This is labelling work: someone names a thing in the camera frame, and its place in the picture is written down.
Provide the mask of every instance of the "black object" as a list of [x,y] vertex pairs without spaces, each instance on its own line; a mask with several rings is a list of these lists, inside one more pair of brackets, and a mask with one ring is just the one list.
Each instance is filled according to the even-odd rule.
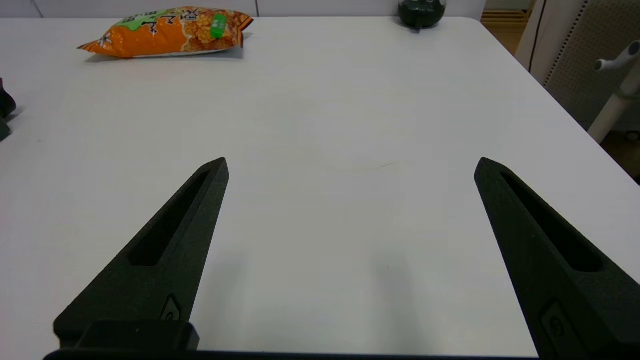
[[182,185],[56,319],[61,348],[99,320],[189,320],[228,179],[220,158]]
[[476,184],[542,359],[639,359],[640,286],[508,168]]
[[442,0],[400,0],[398,3],[400,19],[417,31],[437,24],[445,9],[446,3]]
[[[640,358],[640,286],[508,168],[483,158],[475,179],[540,357]],[[192,351],[187,321],[227,180],[223,158],[191,176],[56,319],[63,349],[46,359],[479,359]]]
[[11,134],[11,129],[6,124],[6,118],[15,111],[15,101],[4,90],[2,78],[0,78],[0,141]]

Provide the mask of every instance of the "green label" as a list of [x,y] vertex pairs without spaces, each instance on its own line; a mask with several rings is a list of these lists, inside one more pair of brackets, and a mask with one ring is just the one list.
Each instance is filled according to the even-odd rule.
[[140,29],[140,26],[147,24],[156,24],[157,18],[166,13],[166,10],[159,10],[156,12],[139,13],[127,18],[122,19],[118,24],[119,26],[126,26],[131,31]]
[[227,28],[227,17],[221,13],[217,13],[213,16],[213,22],[211,22],[211,37],[221,38],[225,34]]

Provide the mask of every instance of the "wooden floor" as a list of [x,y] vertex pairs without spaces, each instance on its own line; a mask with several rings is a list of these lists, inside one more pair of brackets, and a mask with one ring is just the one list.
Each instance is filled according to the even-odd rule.
[[487,10],[483,13],[481,22],[514,55],[528,21],[527,14],[522,11]]
[[[528,20],[524,12],[487,10],[482,24],[514,55]],[[628,140],[626,133],[612,131],[602,142],[602,148],[629,176],[640,181],[640,141]]]

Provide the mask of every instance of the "orange snack bag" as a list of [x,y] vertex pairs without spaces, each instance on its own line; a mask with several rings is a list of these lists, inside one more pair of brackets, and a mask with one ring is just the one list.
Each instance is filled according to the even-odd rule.
[[78,49],[119,58],[213,53],[242,47],[242,31],[252,22],[240,12],[183,6],[122,19]]

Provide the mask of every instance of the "table surface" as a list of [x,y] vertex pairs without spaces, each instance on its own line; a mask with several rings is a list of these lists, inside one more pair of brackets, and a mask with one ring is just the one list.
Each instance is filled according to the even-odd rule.
[[512,168],[633,278],[640,190],[480,23],[263,18],[245,49],[111,60],[115,19],[1,19],[0,348],[52,322],[202,164],[230,182],[200,349],[534,356],[477,192]]

